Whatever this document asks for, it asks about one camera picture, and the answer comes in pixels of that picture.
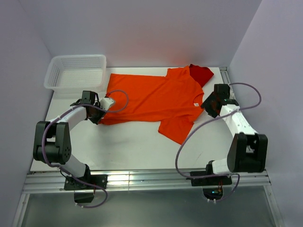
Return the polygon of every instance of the metal frame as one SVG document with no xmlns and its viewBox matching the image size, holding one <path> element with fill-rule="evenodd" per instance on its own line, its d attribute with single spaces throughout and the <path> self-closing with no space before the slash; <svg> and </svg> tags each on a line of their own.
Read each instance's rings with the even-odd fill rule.
<svg viewBox="0 0 303 227">
<path fill-rule="evenodd" d="M 230 79 L 227 67 L 220 68 L 224 83 L 229 84 Z M 198 169 L 186 169 L 184 172 L 197 171 Z M 176 170 L 129 170 L 129 171 L 93 171 L 91 174 L 107 174 L 107 191 L 142 191 L 142 190 L 172 190 L 172 189 L 193 189 L 190 180 L 179 175 Z M 241 173 L 239 187 L 242 186 L 264 186 L 267 200 L 277 227 L 284 227 L 283 220 L 276 200 L 272 193 L 270 179 L 266 171 L 263 173 Z M 64 177 L 58 171 L 31 172 L 27 175 L 22 190 L 20 202 L 17 208 L 13 227 L 22 225 L 26 212 L 27 202 L 30 194 L 34 193 L 74 193 L 64 191 Z M 81 190 L 80 192 L 91 192 L 92 190 Z"/>
</svg>

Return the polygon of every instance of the black wire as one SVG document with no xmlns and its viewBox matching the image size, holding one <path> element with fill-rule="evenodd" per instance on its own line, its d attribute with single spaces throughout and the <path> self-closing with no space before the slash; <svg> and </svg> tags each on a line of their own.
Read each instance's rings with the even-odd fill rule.
<svg viewBox="0 0 303 227">
<path fill-rule="evenodd" d="M 61 171 L 61 170 L 60 170 L 60 173 L 61 173 L 61 175 L 62 175 L 62 176 L 64 176 L 64 178 L 65 178 L 65 179 L 67 179 L 67 178 L 66 178 L 66 176 L 65 176 L 65 175 L 62 173 L 62 171 Z"/>
</svg>

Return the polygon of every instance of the orange t-shirt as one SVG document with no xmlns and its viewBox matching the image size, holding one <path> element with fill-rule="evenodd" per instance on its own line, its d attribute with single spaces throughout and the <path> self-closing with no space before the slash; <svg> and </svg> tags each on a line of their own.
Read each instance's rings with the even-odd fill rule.
<svg viewBox="0 0 303 227">
<path fill-rule="evenodd" d="M 168 69 L 165 77 L 111 74 L 107 91 L 116 89 L 128 94 L 128 105 L 120 112 L 107 113 L 101 123 L 161 121 L 158 132 L 179 144 L 203 111 L 204 93 L 190 76 L 188 66 Z M 125 94 L 114 92 L 110 97 L 116 101 L 110 110 L 123 108 Z"/>
</svg>

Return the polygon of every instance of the white basket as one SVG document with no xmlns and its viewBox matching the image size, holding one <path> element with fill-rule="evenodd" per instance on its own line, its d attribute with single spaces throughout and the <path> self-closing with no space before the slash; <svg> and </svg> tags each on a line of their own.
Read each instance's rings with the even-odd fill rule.
<svg viewBox="0 0 303 227">
<path fill-rule="evenodd" d="M 44 87 L 59 93 L 106 91 L 105 70 L 104 55 L 57 56 L 48 66 Z"/>
</svg>

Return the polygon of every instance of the gray floor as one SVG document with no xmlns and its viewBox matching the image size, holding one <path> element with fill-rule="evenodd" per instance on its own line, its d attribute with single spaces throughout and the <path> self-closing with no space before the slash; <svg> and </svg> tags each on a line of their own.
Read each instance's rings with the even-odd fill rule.
<svg viewBox="0 0 303 227">
<path fill-rule="evenodd" d="M 202 189 L 110 192 L 95 209 L 74 206 L 72 193 L 30 196 L 23 227 L 272 227 L 263 187 L 241 187 L 209 204 Z"/>
</svg>

